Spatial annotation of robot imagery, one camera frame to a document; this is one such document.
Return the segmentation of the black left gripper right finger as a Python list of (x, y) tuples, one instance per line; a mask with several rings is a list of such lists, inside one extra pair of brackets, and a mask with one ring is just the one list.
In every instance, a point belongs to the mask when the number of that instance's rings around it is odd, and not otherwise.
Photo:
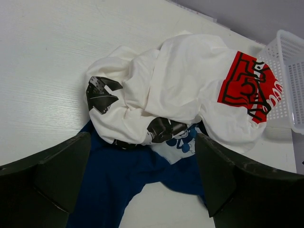
[(301, 228), (304, 177), (234, 152), (200, 133), (195, 154), (218, 228)]

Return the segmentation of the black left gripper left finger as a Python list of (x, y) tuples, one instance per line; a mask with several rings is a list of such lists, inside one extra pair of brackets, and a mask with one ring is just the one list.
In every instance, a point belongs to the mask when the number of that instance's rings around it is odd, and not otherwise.
[(81, 132), (0, 168), (2, 228), (64, 228), (73, 212), (91, 148)]

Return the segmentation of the blue mickey t shirt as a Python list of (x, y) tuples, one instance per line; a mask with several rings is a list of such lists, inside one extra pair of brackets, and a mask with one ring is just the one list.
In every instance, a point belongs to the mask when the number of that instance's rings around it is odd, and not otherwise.
[(163, 143), (125, 150), (102, 140), (92, 122), (91, 150), (69, 228), (117, 228), (131, 199), (146, 184), (161, 182), (170, 190), (197, 195), (205, 192), (195, 157), (195, 138), (201, 124)]

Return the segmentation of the white t shirt red print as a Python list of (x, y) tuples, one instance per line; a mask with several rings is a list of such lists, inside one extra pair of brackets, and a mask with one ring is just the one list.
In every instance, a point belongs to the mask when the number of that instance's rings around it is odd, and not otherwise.
[(282, 86), (261, 59), (228, 48), (214, 35), (179, 35), (157, 55), (145, 110), (193, 124), (238, 153), (260, 139)]

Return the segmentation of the white t shirt black print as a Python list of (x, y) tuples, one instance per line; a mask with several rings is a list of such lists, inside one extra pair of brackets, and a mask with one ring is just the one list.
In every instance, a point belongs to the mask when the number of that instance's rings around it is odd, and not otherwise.
[(159, 51), (141, 54), (119, 46), (97, 60), (85, 74), (85, 98), (90, 120), (106, 142), (125, 149), (168, 141), (188, 125), (145, 110)]

